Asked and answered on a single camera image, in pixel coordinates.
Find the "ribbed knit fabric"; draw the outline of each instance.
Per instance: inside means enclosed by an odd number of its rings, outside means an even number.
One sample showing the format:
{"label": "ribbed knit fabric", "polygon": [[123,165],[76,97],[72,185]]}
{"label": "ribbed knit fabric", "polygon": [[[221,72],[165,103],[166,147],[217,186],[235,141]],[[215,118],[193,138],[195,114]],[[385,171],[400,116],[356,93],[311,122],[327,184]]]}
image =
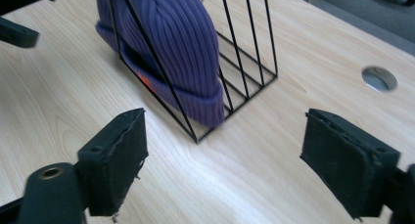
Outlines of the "ribbed knit fabric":
{"label": "ribbed knit fabric", "polygon": [[[148,34],[185,113],[206,126],[224,120],[218,44],[200,0],[129,0]],[[108,0],[97,0],[97,31],[117,51]],[[113,0],[120,53],[158,96],[178,109],[126,3]]]}

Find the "wood grain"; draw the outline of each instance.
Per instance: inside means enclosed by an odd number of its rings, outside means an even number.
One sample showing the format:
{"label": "wood grain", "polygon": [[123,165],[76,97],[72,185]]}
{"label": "wood grain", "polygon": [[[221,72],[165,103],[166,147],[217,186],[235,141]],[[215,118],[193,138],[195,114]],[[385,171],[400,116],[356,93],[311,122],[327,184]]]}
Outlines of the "wood grain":
{"label": "wood grain", "polygon": [[[233,5],[240,45],[251,49],[245,0]],[[261,0],[253,0],[259,34]],[[337,113],[415,161],[415,59],[300,0],[269,0],[279,80],[200,145],[176,125],[96,33],[95,0],[42,1],[6,18],[41,33],[35,49],[0,44],[0,204],[23,194],[26,177],[76,152],[113,117],[146,110],[150,156],[119,223],[358,223],[300,160],[309,108]],[[205,0],[226,33],[221,0]],[[263,47],[269,38],[259,37]],[[272,63],[267,49],[262,57]],[[367,66],[398,87],[375,92]],[[381,219],[388,223],[385,208]],[[112,223],[89,217],[90,223]]]}

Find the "light wood surface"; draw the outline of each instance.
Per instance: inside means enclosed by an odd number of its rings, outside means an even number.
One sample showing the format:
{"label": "light wood surface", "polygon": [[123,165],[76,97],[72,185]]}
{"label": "light wood surface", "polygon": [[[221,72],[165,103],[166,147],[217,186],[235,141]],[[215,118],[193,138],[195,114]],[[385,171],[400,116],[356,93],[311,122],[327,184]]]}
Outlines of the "light wood surface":
{"label": "light wood surface", "polygon": [[[230,0],[236,12],[242,2]],[[205,4],[222,29],[221,1]],[[34,170],[75,163],[117,114],[144,108],[150,156],[119,223],[358,223],[299,158],[304,113],[341,115],[401,151],[406,170],[415,162],[415,59],[303,1],[269,4],[279,80],[200,145],[96,33],[96,0],[42,1],[7,15],[41,37],[30,50],[0,43],[0,204],[21,197]],[[235,28],[242,36],[248,30]],[[397,89],[366,86],[361,72],[371,65],[392,72]],[[381,219],[364,221],[388,223],[390,214],[384,208]]]}

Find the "purple knit hat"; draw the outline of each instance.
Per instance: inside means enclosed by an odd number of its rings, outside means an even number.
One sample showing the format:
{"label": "purple knit hat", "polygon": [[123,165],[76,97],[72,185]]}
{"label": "purple knit hat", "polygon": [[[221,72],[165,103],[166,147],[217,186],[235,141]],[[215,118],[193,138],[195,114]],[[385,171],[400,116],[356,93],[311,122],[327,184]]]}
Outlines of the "purple knit hat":
{"label": "purple knit hat", "polygon": [[[185,113],[206,126],[224,120],[218,80],[218,44],[213,23],[200,0],[129,0],[140,19]],[[117,51],[109,0],[97,0],[98,33]],[[178,105],[126,3],[113,0],[120,53],[159,97]]]}

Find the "black wire basket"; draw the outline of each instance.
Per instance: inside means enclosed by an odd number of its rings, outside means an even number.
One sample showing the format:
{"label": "black wire basket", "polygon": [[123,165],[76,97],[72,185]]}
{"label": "black wire basket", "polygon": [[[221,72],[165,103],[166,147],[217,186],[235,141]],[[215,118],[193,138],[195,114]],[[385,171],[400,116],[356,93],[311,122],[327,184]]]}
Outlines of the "black wire basket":
{"label": "black wire basket", "polygon": [[[191,119],[188,114],[184,111],[182,103],[180,103],[177,94],[166,75],[165,69],[161,64],[161,61],[158,57],[157,52],[154,49],[153,44],[151,43],[146,30],[141,24],[140,19],[134,13],[133,7],[129,0],[124,0],[130,13],[133,16],[134,21],[136,22],[140,32],[143,34],[143,37],[151,51],[151,54],[158,65],[162,79],[165,81],[166,86],[168,86],[171,91],[171,95],[174,97],[176,102],[175,109],[169,103],[164,101],[160,96],[155,94],[151,90],[151,87],[146,84],[146,81],[143,80],[139,75],[134,71],[135,76],[141,81],[141,83],[149,90],[149,92],[158,100],[162,107],[177,121],[181,128],[196,142],[199,143],[202,141],[210,132],[212,132],[216,127],[206,127],[198,123],[197,121]],[[221,0],[222,5],[220,8],[210,8],[206,6],[207,11],[210,13],[209,9],[214,9],[216,13],[222,14],[226,18],[226,28],[223,26],[221,30],[216,29],[218,43],[219,43],[219,72],[218,78],[221,82],[223,90],[223,102],[224,102],[224,119],[228,119],[231,115],[236,113],[242,106],[244,106],[249,100],[254,96],[260,93],[267,85],[269,85],[273,80],[276,80],[278,77],[278,67],[277,67],[277,58],[275,54],[275,44],[272,30],[272,22],[270,18],[270,12],[268,7],[268,0],[260,0],[259,4],[262,8],[252,8],[252,0],[245,0],[244,3],[238,3],[237,6],[232,5],[232,2],[229,0]],[[113,21],[113,30],[115,32],[115,40],[118,45],[119,50],[119,34],[116,30],[116,19],[114,11],[114,2],[109,0],[111,5],[111,17]],[[247,37],[244,34],[244,37],[238,36],[238,32],[234,29],[233,21],[235,12],[241,12],[244,10],[246,13],[245,22],[246,27],[249,27],[251,32],[251,37]],[[269,41],[268,45],[263,45],[261,42],[261,47],[258,46],[258,36],[257,36],[257,24],[254,20],[256,16],[261,16],[262,23],[266,22],[267,25],[261,25],[261,35],[260,38],[268,36],[266,39]],[[236,19],[238,24],[241,22],[241,16],[238,16]],[[243,45],[239,46],[238,42],[242,40]],[[264,59],[261,55],[266,53],[266,58]],[[125,62],[121,53],[119,53],[121,60],[128,66]]]}

